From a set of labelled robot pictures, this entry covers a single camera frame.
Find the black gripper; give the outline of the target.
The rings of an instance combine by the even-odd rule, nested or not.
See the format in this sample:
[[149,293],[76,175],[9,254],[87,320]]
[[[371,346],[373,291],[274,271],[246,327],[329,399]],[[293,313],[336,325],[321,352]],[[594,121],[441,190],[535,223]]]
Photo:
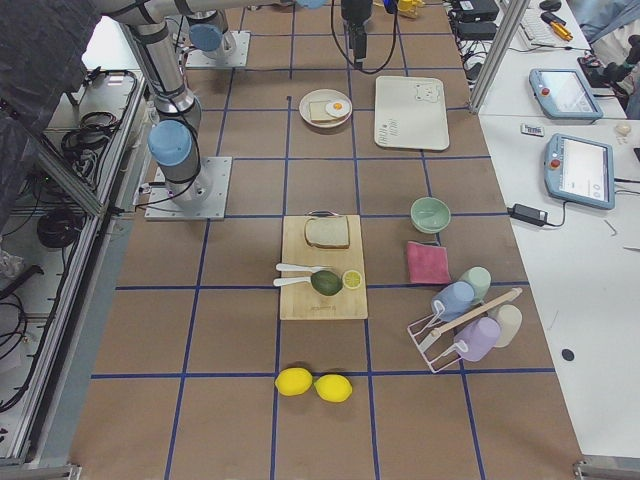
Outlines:
[[373,3],[370,0],[342,0],[341,17],[347,29],[348,50],[352,54],[356,69],[363,67],[367,56],[367,32]]

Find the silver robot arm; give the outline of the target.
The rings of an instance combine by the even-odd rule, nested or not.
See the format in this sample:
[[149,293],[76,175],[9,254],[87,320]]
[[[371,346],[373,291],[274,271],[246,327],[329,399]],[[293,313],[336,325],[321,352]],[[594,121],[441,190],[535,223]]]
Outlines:
[[187,86],[167,19],[181,15],[192,46],[222,53],[231,34],[226,11],[271,6],[271,1],[95,1],[100,14],[122,25],[129,45],[154,94],[159,123],[148,137],[149,150],[165,179],[167,199],[181,208],[204,205],[212,180],[199,152],[201,104]]
[[[357,67],[367,56],[366,23],[372,14],[372,1],[341,1],[340,15],[346,28],[348,41],[342,52]],[[246,66],[251,34],[229,29],[224,10],[185,16],[188,22],[186,40],[190,46],[185,52],[191,57],[185,61],[189,68],[231,69]]]

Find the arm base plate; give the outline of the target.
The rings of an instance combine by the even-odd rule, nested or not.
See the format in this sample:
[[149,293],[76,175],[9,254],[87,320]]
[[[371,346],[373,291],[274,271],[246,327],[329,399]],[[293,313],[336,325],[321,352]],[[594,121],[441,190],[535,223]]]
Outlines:
[[187,55],[189,69],[245,68],[248,60],[251,33],[227,31],[214,33],[210,39],[197,39]]
[[231,157],[202,157],[199,176],[189,189],[178,196],[177,185],[167,184],[156,168],[154,181],[159,187],[149,190],[144,218],[147,221],[223,220],[226,213],[232,169]]

